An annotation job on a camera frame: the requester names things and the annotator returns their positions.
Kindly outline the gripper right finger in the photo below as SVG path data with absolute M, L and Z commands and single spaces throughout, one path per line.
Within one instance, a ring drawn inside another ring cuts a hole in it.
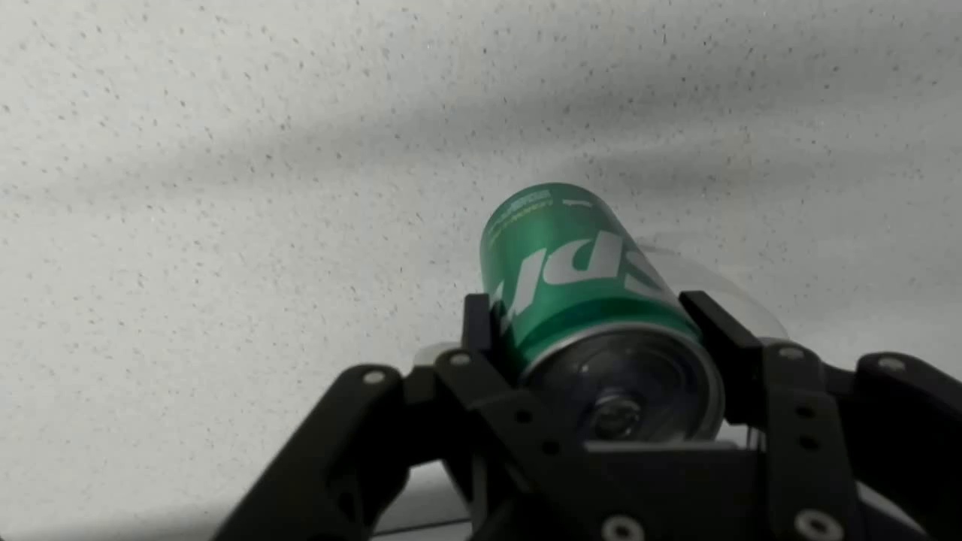
M 832 367 L 756 337 L 707 292 L 680 302 L 726 393 L 764 435 L 765 528 L 776 541 L 962 541 L 962 381 L 899 352 Z

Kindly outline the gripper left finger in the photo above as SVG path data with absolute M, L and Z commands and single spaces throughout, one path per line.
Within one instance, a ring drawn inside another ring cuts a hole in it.
M 453 352 L 402 374 L 344 370 L 238 501 L 212 541 L 379 541 L 411 470 L 440 460 L 467 501 L 467 541 L 597 541 L 597 521 L 551 465 L 583 453 L 492 365 L 484 295 L 464 301 Z

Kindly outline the green soda can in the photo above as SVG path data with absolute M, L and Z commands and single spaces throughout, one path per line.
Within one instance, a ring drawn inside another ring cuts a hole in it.
M 610 207 L 543 183 L 479 246 L 503 370 L 581 440 L 711 440 L 725 391 L 702 333 Z

